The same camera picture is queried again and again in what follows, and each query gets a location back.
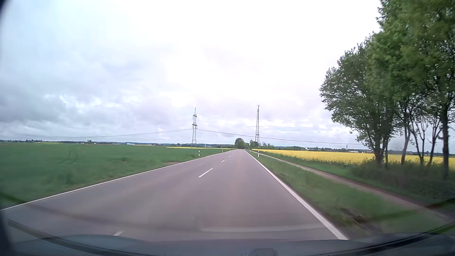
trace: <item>grass verge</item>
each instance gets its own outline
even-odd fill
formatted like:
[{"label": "grass verge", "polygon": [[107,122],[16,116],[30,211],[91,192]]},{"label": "grass verge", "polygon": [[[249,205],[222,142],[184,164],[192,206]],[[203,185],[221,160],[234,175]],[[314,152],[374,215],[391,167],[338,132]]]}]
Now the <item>grass verge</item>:
[{"label": "grass verge", "polygon": [[[441,181],[436,175],[419,176],[418,174],[421,171],[419,166],[414,163],[407,163],[405,166],[391,164],[390,170],[376,170],[372,166],[374,163],[362,165],[328,164],[269,152],[261,153],[390,191],[421,205],[436,204],[449,200],[455,195],[455,190],[451,189],[455,187],[453,175],[447,181]],[[454,204],[446,204],[439,210],[447,215],[455,215]]]},{"label": "grass verge", "polygon": [[[221,153],[221,149],[0,143],[0,189],[22,202]],[[18,201],[0,198],[2,208]]]},{"label": "grass verge", "polygon": [[[428,231],[442,226],[437,219],[405,208],[382,198],[332,182],[299,167],[272,159],[258,160],[322,214],[344,230],[350,238],[387,232]],[[361,216],[359,225],[350,214]]]}]

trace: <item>sky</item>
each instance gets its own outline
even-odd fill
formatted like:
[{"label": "sky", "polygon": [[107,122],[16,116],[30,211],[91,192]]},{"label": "sky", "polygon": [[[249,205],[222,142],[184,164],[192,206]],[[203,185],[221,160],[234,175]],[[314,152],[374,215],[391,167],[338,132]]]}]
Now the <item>sky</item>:
[{"label": "sky", "polygon": [[260,105],[261,142],[365,148],[331,121],[319,88],[345,50],[379,31],[378,6],[10,1],[0,21],[0,139],[190,143],[196,108],[198,143],[234,143],[228,133],[254,139]]}]

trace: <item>lattice transmission tower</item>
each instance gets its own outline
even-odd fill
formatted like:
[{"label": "lattice transmission tower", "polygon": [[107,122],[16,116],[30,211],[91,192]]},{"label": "lattice transmission tower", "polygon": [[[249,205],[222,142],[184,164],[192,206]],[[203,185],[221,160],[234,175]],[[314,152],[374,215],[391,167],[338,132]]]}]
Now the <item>lattice transmission tower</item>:
[{"label": "lattice transmission tower", "polygon": [[256,116],[256,136],[254,136],[254,141],[258,143],[258,148],[261,145],[259,143],[259,106],[260,105],[258,105],[258,114]]},{"label": "lattice transmission tower", "polygon": [[196,108],[194,108],[193,125],[192,125],[193,138],[191,139],[191,147],[193,147],[193,144],[196,144],[196,147],[197,147],[197,141],[196,141],[197,123],[196,123],[196,118],[197,118]]}]

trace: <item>car hood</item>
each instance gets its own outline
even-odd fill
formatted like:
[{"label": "car hood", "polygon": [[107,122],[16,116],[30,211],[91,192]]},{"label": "car hood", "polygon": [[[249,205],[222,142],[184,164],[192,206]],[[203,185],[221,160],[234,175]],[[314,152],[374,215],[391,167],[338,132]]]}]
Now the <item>car hood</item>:
[{"label": "car hood", "polygon": [[18,242],[18,255],[303,256],[441,255],[455,253],[455,238],[432,233],[393,233],[357,240],[198,240],[148,242],[107,235],[72,235]]}]

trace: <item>asphalt road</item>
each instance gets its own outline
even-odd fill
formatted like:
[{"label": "asphalt road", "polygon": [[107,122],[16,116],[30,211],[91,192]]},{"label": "asphalt road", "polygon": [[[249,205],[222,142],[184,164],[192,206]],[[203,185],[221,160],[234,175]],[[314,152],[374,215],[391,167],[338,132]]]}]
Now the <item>asphalt road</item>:
[{"label": "asphalt road", "polygon": [[[104,234],[147,241],[337,238],[248,152],[239,149],[2,213],[53,236]],[[28,239],[12,228],[10,234],[14,241]]]}]

